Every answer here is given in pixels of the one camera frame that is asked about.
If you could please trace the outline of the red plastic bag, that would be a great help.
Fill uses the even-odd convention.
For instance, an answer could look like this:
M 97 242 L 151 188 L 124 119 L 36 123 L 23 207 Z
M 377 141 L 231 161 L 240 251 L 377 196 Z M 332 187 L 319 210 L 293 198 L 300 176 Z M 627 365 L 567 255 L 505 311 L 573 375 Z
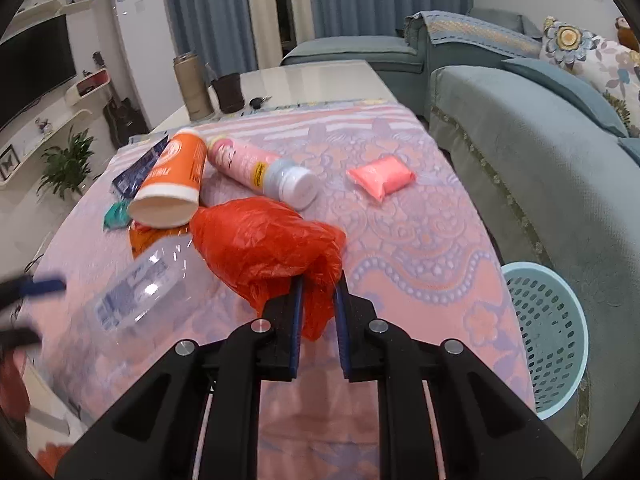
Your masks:
M 334 289 L 343 273 L 346 234 L 306 220 L 264 196 L 201 207 L 190 221 L 193 245 L 209 270 L 258 315 L 266 303 L 303 279 L 302 336 L 320 338 L 334 317 Z

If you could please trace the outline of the light blue trash basket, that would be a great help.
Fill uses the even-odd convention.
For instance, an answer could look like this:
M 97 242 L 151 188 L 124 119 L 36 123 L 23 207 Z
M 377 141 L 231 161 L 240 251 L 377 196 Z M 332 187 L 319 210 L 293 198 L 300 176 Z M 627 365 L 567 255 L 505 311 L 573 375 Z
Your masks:
M 534 262 L 511 262 L 502 275 L 515 309 L 542 420 L 559 413 L 577 391 L 587 368 L 589 330 L 584 310 L 567 281 Z

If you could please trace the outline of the teal small packet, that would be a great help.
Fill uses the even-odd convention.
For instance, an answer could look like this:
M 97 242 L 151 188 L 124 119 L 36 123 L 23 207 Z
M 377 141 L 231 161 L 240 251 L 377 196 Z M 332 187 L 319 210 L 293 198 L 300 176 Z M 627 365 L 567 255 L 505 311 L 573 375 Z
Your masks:
M 114 203 L 104 214 L 103 229 L 105 231 L 115 231 L 127 229 L 130 226 L 131 218 L 128 214 L 129 200 L 122 200 Z

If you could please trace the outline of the green potted plant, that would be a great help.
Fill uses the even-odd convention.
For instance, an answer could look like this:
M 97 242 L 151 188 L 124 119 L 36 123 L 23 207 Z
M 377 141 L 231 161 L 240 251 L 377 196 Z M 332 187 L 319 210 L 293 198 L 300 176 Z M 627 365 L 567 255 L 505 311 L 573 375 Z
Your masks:
M 41 155 L 43 173 L 37 192 L 48 192 L 65 200 L 67 196 L 84 195 L 84 184 L 91 174 L 90 158 L 93 137 L 88 129 L 70 132 L 65 148 L 50 146 Z

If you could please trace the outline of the orange foil wrapper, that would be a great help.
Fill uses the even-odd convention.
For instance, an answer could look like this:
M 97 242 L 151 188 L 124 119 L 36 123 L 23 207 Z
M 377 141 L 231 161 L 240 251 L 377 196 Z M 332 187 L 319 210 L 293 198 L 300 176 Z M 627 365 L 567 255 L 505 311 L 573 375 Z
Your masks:
M 154 229 L 149 226 L 142 226 L 142 224 L 137 222 L 132 222 L 128 229 L 132 258 L 138 258 L 161 238 L 188 234 L 189 232 L 190 230 L 187 224 L 185 226 L 178 226 L 178 228 Z

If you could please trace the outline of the dark blue snack wrapper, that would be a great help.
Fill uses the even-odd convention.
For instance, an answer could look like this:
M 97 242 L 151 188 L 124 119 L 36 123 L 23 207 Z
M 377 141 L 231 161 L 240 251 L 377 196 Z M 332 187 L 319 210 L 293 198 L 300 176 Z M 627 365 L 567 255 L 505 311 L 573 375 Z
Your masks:
M 168 144 L 168 136 L 161 138 L 157 144 L 146 151 L 129 168 L 112 181 L 112 191 L 121 200 L 133 200 L 146 177 L 149 175 L 160 155 Z

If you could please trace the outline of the clear plastic water bottle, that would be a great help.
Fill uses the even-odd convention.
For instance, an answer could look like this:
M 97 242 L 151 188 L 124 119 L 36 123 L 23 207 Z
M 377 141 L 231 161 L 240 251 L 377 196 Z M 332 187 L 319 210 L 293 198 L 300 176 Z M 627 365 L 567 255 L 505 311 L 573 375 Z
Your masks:
M 86 311 L 106 336 L 146 335 L 185 321 L 219 285 L 190 235 L 168 236 L 116 275 Z

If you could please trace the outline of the orange paper cup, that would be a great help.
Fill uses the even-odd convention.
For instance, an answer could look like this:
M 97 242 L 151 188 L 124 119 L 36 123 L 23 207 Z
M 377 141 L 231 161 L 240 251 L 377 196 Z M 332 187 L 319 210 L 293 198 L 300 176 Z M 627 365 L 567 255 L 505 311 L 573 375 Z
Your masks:
M 179 130 L 130 202 L 129 217 L 153 229 L 189 223 L 200 203 L 206 153 L 206 143 L 196 130 Z

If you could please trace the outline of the pink patterned table cloth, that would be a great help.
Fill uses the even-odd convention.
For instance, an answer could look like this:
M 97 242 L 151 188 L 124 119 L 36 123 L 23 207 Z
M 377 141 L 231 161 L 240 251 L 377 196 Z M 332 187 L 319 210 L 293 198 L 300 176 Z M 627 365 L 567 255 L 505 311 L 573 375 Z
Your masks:
M 342 229 L 348 288 L 412 338 L 457 338 L 521 399 L 534 400 L 520 329 L 498 257 L 469 195 L 435 141 L 408 108 L 381 101 L 293 107 L 202 125 L 202 135 L 234 136 L 313 171 L 320 192 L 305 217 Z M 67 217 L 38 266 L 64 275 L 58 297 L 32 300 L 20 318 L 37 326 L 37 365 L 58 396 L 99 418 L 169 347 L 224 338 L 254 316 L 228 288 L 140 356 L 107 356 L 93 340 L 85 305 L 131 262 L 128 235 L 107 232 L 111 184 L 141 155 L 113 158 Z M 395 156 L 416 180 L 382 202 L 346 171 Z M 294 382 L 262 386 L 258 474 L 263 479 L 374 479 L 378 409 L 371 384 L 346 382 L 333 326 L 304 341 Z

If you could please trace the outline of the black guitar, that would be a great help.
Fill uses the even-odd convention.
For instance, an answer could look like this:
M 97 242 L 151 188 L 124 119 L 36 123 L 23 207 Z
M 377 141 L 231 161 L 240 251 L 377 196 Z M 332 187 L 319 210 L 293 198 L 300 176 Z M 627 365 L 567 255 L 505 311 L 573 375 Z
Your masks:
M 149 128 L 140 110 L 131 105 L 130 99 L 119 99 L 112 82 L 108 84 L 108 92 L 110 96 L 103 107 L 103 116 L 114 149 L 118 150 L 127 145 L 133 136 L 148 134 Z

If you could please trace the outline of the black television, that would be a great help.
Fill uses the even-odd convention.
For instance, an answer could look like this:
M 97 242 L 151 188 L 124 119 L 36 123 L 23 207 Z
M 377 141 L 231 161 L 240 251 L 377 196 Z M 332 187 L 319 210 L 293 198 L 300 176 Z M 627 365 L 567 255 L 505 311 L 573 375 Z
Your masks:
M 65 15 L 49 18 L 2 42 L 1 128 L 76 74 Z

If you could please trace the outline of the brown thermos flask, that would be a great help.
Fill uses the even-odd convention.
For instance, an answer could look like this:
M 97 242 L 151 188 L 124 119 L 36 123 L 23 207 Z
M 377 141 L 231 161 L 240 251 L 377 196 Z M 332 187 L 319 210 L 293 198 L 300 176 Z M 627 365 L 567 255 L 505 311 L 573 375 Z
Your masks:
M 198 56 L 194 52 L 178 55 L 174 58 L 174 72 L 190 121 L 212 116 L 215 111 Z

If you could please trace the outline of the pink snack packet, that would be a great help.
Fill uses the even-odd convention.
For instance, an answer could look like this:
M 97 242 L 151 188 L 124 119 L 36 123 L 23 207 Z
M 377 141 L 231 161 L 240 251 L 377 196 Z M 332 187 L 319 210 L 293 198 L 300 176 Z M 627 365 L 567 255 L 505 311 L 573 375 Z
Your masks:
M 352 183 L 363 188 L 372 198 L 382 202 L 416 180 L 416 175 L 395 156 L 385 156 L 370 164 L 346 171 Z

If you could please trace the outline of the pink bottle white cap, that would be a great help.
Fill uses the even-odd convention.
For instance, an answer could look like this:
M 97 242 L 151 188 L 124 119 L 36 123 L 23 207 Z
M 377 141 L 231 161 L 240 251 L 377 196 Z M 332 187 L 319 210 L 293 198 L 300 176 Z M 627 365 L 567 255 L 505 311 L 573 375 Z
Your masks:
M 320 190 L 320 180 L 311 170 L 231 136 L 210 140 L 207 160 L 226 177 L 295 210 L 307 208 Z

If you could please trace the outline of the teal fabric sofa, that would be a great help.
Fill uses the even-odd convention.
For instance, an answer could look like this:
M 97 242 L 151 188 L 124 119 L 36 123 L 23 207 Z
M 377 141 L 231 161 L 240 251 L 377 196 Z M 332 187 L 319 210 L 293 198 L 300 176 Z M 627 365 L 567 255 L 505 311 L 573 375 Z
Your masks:
M 589 479 L 639 474 L 639 165 L 625 104 L 562 69 L 586 30 L 503 12 L 422 11 L 392 36 L 299 44 L 288 65 L 363 61 L 428 131 L 504 263 L 542 264 L 582 305 L 589 354 L 552 427 Z

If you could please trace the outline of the black cup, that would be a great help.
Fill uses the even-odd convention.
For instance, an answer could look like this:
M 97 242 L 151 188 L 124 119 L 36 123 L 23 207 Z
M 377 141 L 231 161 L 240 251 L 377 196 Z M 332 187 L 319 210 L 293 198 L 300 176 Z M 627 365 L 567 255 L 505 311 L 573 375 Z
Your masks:
M 231 73 L 213 79 L 212 87 L 216 93 L 219 108 L 224 114 L 238 112 L 245 106 L 239 73 Z

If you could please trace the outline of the white refrigerator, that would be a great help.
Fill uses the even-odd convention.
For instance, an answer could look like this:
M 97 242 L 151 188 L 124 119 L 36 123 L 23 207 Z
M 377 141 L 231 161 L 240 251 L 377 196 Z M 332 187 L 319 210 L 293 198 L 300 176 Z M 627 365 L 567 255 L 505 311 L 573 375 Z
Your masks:
M 155 128 L 182 105 L 165 0 L 114 0 L 114 5 L 132 85 L 146 122 Z

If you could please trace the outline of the black car key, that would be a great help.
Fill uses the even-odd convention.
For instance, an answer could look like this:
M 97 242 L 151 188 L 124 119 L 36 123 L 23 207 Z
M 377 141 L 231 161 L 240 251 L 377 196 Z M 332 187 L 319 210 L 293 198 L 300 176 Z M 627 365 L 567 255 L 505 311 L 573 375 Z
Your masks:
M 250 108 L 252 110 L 260 110 L 269 100 L 271 96 L 258 96 L 250 100 Z

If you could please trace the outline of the blue curtain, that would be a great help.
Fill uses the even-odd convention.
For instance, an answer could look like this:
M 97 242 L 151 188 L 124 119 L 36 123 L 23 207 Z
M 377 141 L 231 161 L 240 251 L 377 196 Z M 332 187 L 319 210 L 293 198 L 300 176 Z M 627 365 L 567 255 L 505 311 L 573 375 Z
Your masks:
M 167 0 L 178 51 L 195 52 L 221 75 L 278 64 L 280 4 L 301 44 L 323 37 L 391 35 L 413 13 L 466 13 L 473 0 Z

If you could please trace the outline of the floral long pillow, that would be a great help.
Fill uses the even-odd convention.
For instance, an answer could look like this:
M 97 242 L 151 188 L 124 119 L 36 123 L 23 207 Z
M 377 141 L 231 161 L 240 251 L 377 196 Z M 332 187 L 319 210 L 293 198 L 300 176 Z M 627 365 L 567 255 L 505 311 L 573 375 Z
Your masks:
M 639 53 L 614 40 L 548 16 L 540 58 L 593 86 L 639 136 Z

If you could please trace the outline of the brown monkey plush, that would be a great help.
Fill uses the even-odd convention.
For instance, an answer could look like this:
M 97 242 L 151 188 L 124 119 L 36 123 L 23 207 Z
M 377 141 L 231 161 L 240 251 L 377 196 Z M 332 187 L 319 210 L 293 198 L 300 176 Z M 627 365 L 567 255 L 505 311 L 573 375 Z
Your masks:
M 626 18 L 619 16 L 615 20 L 615 28 L 617 32 L 618 42 L 624 47 L 636 51 L 639 51 L 639 41 L 634 36 L 634 31 L 629 26 Z

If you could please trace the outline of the white wall shelf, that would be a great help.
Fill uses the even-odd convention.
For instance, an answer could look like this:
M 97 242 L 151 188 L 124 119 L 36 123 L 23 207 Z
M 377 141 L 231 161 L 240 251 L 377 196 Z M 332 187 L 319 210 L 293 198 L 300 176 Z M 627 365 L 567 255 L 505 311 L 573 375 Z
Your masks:
M 102 104 L 112 82 L 105 67 L 79 79 L 64 99 L 45 108 L 1 144 L 1 187 L 6 188 L 20 171 L 54 140 L 87 130 L 102 115 Z

